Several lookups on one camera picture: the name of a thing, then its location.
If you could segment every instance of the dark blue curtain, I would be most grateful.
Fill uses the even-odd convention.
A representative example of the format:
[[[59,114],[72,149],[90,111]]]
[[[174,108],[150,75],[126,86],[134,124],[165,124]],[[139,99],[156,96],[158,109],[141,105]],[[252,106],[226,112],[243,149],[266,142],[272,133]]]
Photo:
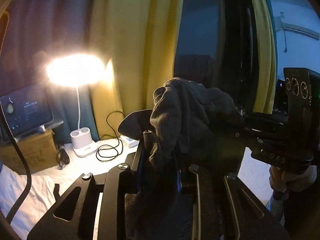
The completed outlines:
[[[56,128],[55,139],[68,143],[77,128],[76,89],[50,84],[45,66],[55,57],[86,51],[91,0],[12,0],[10,20],[0,57],[0,94],[35,82],[47,85],[53,112],[64,124]],[[99,140],[88,87],[81,87],[81,127],[89,127]]]

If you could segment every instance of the yellow curtain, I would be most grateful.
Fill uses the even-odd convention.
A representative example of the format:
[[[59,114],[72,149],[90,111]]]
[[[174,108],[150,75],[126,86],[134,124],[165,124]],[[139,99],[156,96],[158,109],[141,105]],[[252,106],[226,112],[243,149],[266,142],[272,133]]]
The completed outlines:
[[[276,49],[266,0],[252,0],[258,39],[259,82],[253,111],[272,113],[276,89]]]
[[[108,67],[92,87],[99,136],[112,111],[153,108],[153,92],[173,77],[183,0],[94,0],[89,44]],[[120,114],[110,118],[116,128]]]

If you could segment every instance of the black cable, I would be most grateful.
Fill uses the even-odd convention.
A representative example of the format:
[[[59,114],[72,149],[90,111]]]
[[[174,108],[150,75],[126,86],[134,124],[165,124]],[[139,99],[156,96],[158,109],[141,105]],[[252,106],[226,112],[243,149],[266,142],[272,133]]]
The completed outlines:
[[[4,34],[3,34],[3,37],[2,37],[2,42],[1,42],[1,47],[0,47],[0,56],[1,56],[1,52],[2,52],[2,46],[3,46],[3,42],[4,42],[4,37],[5,37],[5,34],[6,34],[6,31],[7,31],[7,28],[8,28],[8,25],[9,25],[9,13],[8,12],[5,12],[3,15],[6,15],[7,16],[7,22],[6,22],[6,27],[5,27],[5,30],[4,30]],[[20,206],[22,205],[23,201],[25,200],[25,198],[28,196],[29,194],[29,191],[31,189],[31,181],[32,181],[32,178],[31,178],[31,172],[30,172],[30,168],[28,166],[28,163],[26,161],[26,159],[24,158],[10,128],[9,128],[9,125],[7,123],[7,120],[4,116],[4,111],[3,111],[3,108],[2,108],[2,104],[1,104],[1,101],[0,101],[0,119],[1,119],[1,122],[4,126],[4,129],[7,133],[7,135],[9,136],[9,139],[13,145],[13,147],[15,148],[15,150],[17,151],[17,154],[20,158],[20,160],[22,161],[22,164],[24,166],[24,168],[26,169],[26,174],[27,174],[27,184],[26,184],[26,187],[24,188],[23,192],[21,193],[21,195],[18,197],[17,201],[13,204],[12,208],[10,209],[6,219],[8,221],[8,223],[10,224],[12,222],[12,219],[14,218],[15,214],[17,213],[18,209],[20,208]]]
[[[119,137],[117,136],[116,131],[112,128],[112,126],[111,126],[111,125],[109,124],[109,122],[108,122],[109,116],[112,115],[112,114],[114,114],[114,113],[120,113],[120,114],[122,114],[122,115],[125,117],[124,113],[121,112],[121,111],[113,111],[113,112],[111,112],[110,114],[108,114],[108,116],[107,116],[107,119],[106,119],[107,125],[113,130],[113,132],[114,132],[115,135],[113,136],[113,135],[105,134],[105,135],[101,136],[100,139],[102,139],[102,138],[105,137],[105,136],[108,136],[108,137],[110,137],[110,138],[117,138],[118,144],[117,144],[116,146],[112,146],[112,145],[109,145],[109,144],[103,144],[103,145],[101,145],[101,146],[98,148],[97,153],[96,153],[96,157],[97,157],[97,159],[98,159],[100,162],[103,162],[103,163],[105,163],[105,162],[110,162],[110,161],[114,160],[115,158],[117,158],[119,155],[121,155],[121,154],[123,153],[123,142],[119,139]],[[120,143],[121,143],[121,152],[119,152],[119,151],[116,149],[116,148],[120,145]],[[115,150],[115,151],[116,151],[116,155],[113,155],[113,156],[102,156],[102,155],[100,154],[100,152],[101,152],[101,151],[106,151],[106,150]]]
[[[57,145],[57,156],[56,160],[59,163],[59,166],[62,167],[62,165],[68,165],[70,163],[70,157],[66,150],[64,148],[61,148],[61,145]]]
[[[284,51],[283,52],[287,52],[287,38],[285,36],[285,29],[283,28],[283,32],[284,32],[284,43],[285,43],[285,48],[284,48]]]

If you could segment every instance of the white bedsheet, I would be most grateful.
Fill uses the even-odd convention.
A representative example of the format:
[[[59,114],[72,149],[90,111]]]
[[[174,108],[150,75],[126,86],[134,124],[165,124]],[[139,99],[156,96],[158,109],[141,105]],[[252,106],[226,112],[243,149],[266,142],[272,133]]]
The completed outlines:
[[[3,166],[0,173],[0,209],[6,217],[27,184],[27,176]],[[54,182],[48,176],[32,176],[31,190],[11,222],[13,230],[26,240],[30,230],[55,202]]]

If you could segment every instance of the blue component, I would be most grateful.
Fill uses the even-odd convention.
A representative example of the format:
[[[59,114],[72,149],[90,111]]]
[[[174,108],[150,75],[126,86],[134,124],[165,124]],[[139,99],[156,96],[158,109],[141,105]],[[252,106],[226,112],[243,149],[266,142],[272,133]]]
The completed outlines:
[[[181,185],[181,173],[179,170],[177,155],[174,154],[174,163],[175,163],[175,173],[176,173],[176,189],[177,192],[180,194],[182,191],[182,185]]]
[[[136,182],[137,182],[137,192],[140,192],[140,189],[142,187],[142,162],[144,160],[144,155],[145,155],[145,149],[143,148],[141,150],[141,156],[139,159],[139,165],[138,165],[138,170],[137,170],[137,178],[136,178]]]

